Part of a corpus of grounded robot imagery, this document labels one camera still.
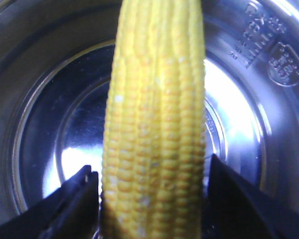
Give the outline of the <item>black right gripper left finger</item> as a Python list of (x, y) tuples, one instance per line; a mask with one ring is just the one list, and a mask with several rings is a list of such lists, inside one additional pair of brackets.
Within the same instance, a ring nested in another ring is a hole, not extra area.
[(93, 239), (99, 223), (99, 177), (83, 166), (39, 203), (0, 226), (0, 239)]

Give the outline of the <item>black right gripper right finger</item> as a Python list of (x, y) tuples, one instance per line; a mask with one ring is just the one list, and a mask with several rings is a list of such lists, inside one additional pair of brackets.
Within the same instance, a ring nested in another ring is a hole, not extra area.
[(224, 239), (299, 239), (299, 214), (212, 155), (208, 197)]

